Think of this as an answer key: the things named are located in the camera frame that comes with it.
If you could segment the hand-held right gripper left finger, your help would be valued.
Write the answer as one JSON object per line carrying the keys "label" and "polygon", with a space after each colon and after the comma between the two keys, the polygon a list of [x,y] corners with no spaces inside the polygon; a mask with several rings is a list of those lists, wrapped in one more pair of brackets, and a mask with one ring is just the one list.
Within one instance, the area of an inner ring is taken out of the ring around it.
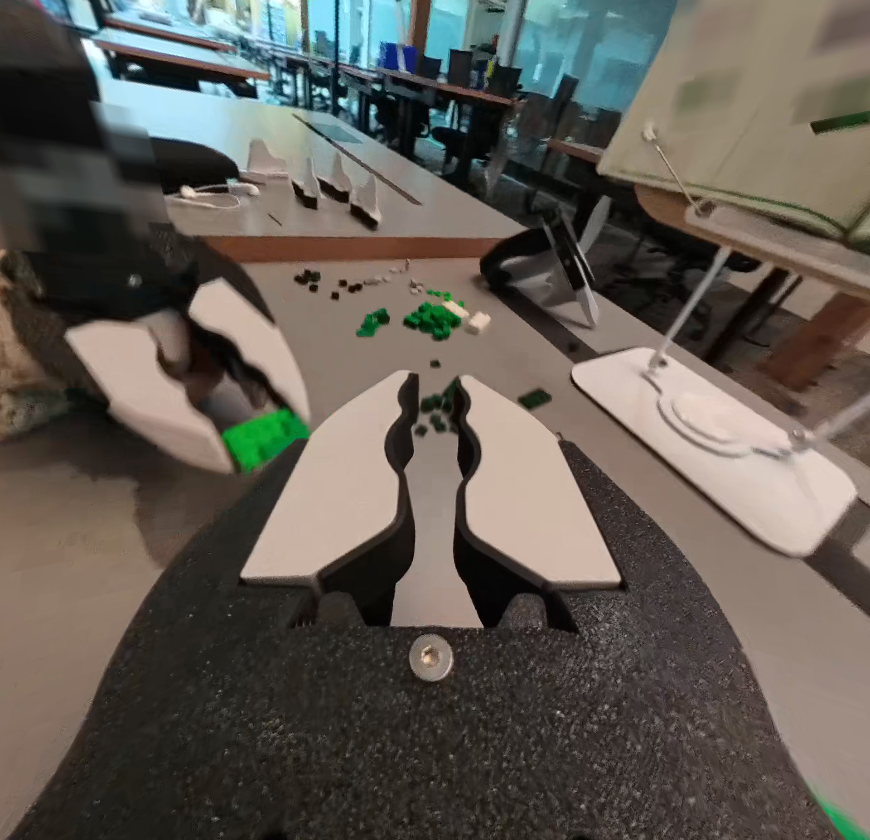
{"label": "hand-held right gripper left finger", "polygon": [[414,557],[406,467],[418,414],[419,376],[406,369],[331,414],[304,444],[241,582],[347,594],[368,625],[388,626]]}

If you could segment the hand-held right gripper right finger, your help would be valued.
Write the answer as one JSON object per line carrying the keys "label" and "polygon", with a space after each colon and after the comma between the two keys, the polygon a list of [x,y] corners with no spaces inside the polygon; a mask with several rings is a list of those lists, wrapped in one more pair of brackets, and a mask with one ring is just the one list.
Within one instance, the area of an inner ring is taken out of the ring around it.
{"label": "hand-held right gripper right finger", "polygon": [[454,565],[485,628],[531,595],[543,624],[575,628],[568,595],[623,587],[557,436],[471,375],[454,392],[461,482]]}

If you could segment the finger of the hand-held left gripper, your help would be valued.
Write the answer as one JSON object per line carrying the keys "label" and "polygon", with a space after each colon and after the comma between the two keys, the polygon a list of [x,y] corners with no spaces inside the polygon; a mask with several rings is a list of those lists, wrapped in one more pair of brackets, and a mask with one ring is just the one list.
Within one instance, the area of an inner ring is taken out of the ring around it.
{"label": "finger of the hand-held left gripper", "polygon": [[199,285],[188,309],[189,430],[219,434],[280,409],[310,422],[305,381],[283,333],[229,281]]}
{"label": "finger of the hand-held left gripper", "polygon": [[65,340],[128,430],[195,468],[231,475],[236,466],[213,422],[183,384],[164,372],[158,344],[139,323],[86,323]]}

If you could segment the pile of dark green pieces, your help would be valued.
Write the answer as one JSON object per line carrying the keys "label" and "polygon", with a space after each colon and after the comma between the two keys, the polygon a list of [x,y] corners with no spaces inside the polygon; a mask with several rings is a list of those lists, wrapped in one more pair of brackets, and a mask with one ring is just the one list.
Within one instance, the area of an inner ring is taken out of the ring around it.
{"label": "pile of dark green pieces", "polygon": [[419,400],[418,418],[411,430],[414,440],[430,434],[462,435],[471,409],[471,393],[459,370],[442,389],[424,392]]}

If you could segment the pile of bright green pieces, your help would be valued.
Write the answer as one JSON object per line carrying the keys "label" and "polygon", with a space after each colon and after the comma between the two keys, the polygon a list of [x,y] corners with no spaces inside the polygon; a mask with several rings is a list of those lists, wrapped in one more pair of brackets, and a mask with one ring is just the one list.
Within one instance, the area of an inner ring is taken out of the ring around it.
{"label": "pile of bright green pieces", "polygon": [[423,302],[413,311],[393,321],[393,315],[383,307],[367,313],[355,335],[358,338],[372,338],[380,329],[392,323],[426,335],[435,342],[443,342],[463,325],[464,317],[452,311],[446,303]]}

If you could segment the scatter of black lego pieces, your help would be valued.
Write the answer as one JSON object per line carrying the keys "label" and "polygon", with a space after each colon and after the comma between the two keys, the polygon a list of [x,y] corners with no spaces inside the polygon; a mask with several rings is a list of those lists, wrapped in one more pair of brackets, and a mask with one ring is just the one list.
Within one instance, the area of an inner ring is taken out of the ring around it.
{"label": "scatter of black lego pieces", "polygon": [[332,302],[339,302],[348,294],[358,294],[364,281],[325,276],[319,269],[302,269],[292,275],[293,282],[313,294],[324,294]]}

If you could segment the scatter of grey lego pieces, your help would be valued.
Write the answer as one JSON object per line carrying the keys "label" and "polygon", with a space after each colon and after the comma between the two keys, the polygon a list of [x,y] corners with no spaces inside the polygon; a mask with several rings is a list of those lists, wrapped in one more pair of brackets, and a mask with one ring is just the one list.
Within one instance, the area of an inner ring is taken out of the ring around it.
{"label": "scatter of grey lego pieces", "polygon": [[361,283],[366,289],[383,290],[395,287],[413,294],[425,291],[425,282],[415,262],[408,258],[376,262],[371,268],[364,270]]}

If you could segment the lego instruction booklet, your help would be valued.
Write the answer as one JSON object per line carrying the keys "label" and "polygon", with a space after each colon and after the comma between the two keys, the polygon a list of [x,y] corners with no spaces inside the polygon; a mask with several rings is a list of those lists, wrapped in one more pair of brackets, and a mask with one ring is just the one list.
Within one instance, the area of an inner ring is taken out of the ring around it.
{"label": "lego instruction booklet", "polygon": [[597,165],[868,253],[869,0],[678,0]]}

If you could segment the black oval pouch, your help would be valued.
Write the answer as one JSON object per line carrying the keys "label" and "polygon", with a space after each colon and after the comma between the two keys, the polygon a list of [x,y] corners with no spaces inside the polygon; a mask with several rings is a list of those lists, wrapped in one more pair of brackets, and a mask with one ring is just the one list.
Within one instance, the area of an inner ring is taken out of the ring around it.
{"label": "black oval pouch", "polygon": [[163,194],[225,184],[240,175],[234,160],[196,142],[152,137],[150,146]]}

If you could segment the white book stand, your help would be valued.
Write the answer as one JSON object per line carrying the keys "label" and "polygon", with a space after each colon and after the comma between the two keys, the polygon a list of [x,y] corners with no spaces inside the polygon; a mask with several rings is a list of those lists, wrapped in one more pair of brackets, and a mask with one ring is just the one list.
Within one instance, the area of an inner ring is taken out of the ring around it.
{"label": "white book stand", "polygon": [[745,210],[688,209],[684,221],[720,249],[665,339],[657,349],[627,348],[577,363],[571,379],[761,543],[808,557],[857,498],[852,479],[819,448],[868,414],[868,394],[811,430],[785,431],[666,352],[732,248],[757,249],[812,271],[844,271],[846,283],[867,283],[868,274],[858,270],[861,256],[841,243]]}

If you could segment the spare black white gripper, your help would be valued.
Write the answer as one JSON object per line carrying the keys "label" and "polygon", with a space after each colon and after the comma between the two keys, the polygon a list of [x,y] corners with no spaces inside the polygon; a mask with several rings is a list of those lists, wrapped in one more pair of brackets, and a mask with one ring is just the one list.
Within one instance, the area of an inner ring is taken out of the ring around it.
{"label": "spare black white gripper", "polygon": [[569,303],[580,308],[580,323],[593,329],[600,311],[588,252],[610,215],[612,201],[601,196],[573,215],[561,207],[545,210],[537,227],[498,242],[479,262],[493,292],[517,290],[543,309]]}

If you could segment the long brown desk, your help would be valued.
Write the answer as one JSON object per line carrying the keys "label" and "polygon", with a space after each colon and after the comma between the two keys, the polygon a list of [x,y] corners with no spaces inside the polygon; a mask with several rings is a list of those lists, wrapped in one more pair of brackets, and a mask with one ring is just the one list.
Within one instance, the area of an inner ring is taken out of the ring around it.
{"label": "long brown desk", "polygon": [[223,86],[236,98],[256,99],[272,79],[269,68],[231,42],[193,29],[110,14],[91,39],[119,81],[198,93]]}

